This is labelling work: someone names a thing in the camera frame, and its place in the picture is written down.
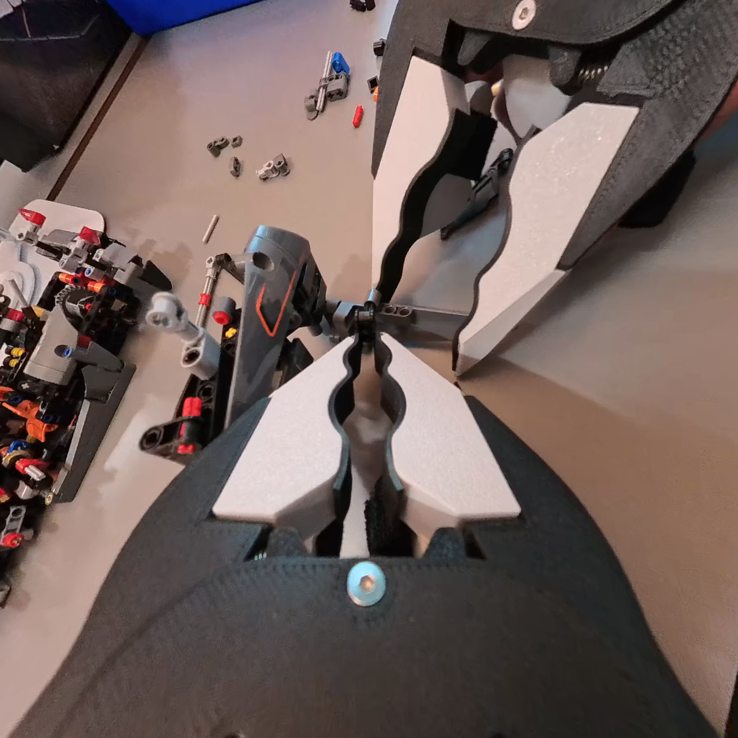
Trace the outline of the black lego wing panel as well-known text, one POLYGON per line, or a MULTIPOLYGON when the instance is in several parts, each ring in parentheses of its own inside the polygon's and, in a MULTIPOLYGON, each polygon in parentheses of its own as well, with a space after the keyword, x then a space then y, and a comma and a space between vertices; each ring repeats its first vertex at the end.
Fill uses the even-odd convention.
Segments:
POLYGON ((493 200, 500 195, 500 183, 512 166, 514 150, 503 149, 482 177, 476 181, 472 188, 472 195, 466 203, 466 207, 449 224, 439 230, 442 241, 448 240, 462 227, 482 215, 492 204, 493 200))

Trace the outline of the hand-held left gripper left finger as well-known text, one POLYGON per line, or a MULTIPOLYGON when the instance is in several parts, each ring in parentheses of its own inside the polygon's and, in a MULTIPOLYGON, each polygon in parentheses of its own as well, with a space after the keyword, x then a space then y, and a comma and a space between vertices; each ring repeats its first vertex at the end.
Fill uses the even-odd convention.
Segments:
POLYGON ((219 520, 294 529, 337 557, 351 502, 351 446, 361 340, 347 337, 272 392, 218 499, 219 520))

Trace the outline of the blue plastic bin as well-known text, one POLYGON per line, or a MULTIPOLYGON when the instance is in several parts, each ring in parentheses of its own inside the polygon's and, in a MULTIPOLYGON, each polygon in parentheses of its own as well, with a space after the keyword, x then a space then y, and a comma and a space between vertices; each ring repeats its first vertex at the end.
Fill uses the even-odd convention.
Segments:
POLYGON ((107 1, 131 30, 143 37, 252 3, 253 1, 107 1))

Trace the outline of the large lego car model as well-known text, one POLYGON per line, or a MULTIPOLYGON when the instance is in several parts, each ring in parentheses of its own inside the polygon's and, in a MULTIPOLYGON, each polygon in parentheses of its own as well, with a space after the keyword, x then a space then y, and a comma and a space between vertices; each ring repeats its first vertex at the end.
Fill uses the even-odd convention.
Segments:
POLYGON ((33 303, 14 281, 18 307, 2 296, 2 607, 18 552, 48 507, 75 499, 115 417, 136 370, 121 352, 142 308, 172 287, 106 231, 42 236, 46 218, 26 205, 20 240, 58 271, 33 303))

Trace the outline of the grey orange-striped lego panel assembly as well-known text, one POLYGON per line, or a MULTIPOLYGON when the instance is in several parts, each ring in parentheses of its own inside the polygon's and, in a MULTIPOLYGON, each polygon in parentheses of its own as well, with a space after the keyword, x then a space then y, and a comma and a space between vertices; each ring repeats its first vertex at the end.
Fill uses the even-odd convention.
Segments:
MULTIPOLYGON (((332 341, 356 333, 362 303, 327 300, 326 283, 304 237, 259 226, 246 254, 245 284, 221 272, 206 327, 171 292, 153 295, 145 324, 182 342, 189 374, 172 419, 140 438, 146 454, 187 465, 257 402, 314 362, 300 329, 332 341)), ((466 314, 373 301, 376 328, 411 342, 448 342, 466 314)))

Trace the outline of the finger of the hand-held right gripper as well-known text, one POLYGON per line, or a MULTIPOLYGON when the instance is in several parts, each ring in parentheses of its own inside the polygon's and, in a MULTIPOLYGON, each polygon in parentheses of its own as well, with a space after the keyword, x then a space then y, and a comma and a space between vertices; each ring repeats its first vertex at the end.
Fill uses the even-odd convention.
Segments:
POLYGON ((638 113, 583 103, 520 147, 503 241, 455 338, 456 375, 490 354, 567 275, 558 264, 638 113))
POLYGON ((374 178, 372 300, 389 301, 448 174, 478 180, 497 121, 472 110, 462 79, 412 56, 374 178))

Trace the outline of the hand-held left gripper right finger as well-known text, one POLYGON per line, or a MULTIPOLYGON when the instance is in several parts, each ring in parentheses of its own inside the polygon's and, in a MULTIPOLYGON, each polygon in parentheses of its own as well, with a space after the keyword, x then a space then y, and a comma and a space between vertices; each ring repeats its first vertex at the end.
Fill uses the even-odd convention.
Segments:
POLYGON ((364 512, 370 554, 410 556, 414 540, 438 530, 518 518, 520 503, 462 391, 393 337, 376 337, 374 359, 391 427, 364 512))

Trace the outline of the printed lego set box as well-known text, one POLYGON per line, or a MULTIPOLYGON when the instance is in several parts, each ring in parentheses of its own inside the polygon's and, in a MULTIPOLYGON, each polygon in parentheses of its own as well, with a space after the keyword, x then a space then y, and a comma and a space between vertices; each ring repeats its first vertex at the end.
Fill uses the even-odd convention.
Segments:
POLYGON ((1 161, 23 172, 68 141, 131 35, 107 2, 1 2, 1 161))

